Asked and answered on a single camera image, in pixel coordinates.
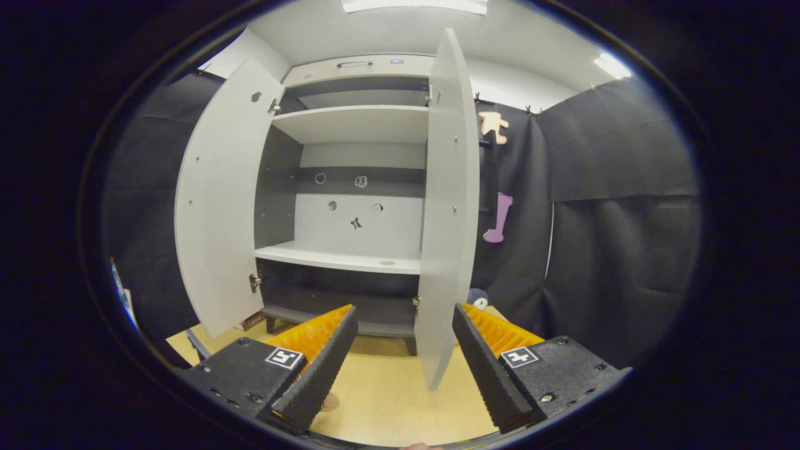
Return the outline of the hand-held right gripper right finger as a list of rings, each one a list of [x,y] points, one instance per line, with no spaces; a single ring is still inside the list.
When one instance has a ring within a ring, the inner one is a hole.
[[[568,336],[543,339],[469,304],[452,330],[500,433],[549,423],[608,393],[629,375]]]

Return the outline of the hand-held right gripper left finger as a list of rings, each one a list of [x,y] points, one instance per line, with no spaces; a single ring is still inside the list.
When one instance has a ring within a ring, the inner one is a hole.
[[[357,333],[358,310],[348,304],[265,342],[239,338],[182,378],[237,415],[305,433],[323,410]]]

